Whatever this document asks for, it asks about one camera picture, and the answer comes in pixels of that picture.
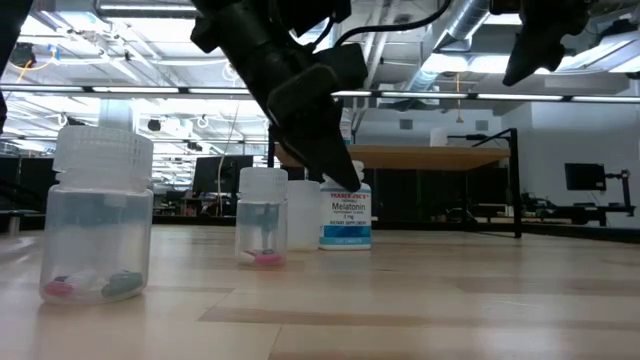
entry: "wooden table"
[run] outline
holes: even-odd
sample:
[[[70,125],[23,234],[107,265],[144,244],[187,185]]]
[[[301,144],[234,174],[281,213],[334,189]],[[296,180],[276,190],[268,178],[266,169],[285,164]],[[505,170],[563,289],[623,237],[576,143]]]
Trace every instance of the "wooden table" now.
[[[0,237],[0,359],[640,358],[638,246],[375,232],[259,270],[233,234],[155,226],[144,294],[89,307],[42,305],[40,233]]]
[[[362,161],[367,169],[469,171],[509,158],[508,149],[492,148],[366,145],[348,148],[351,158]],[[285,166],[301,166],[280,145],[276,145],[276,156]]]

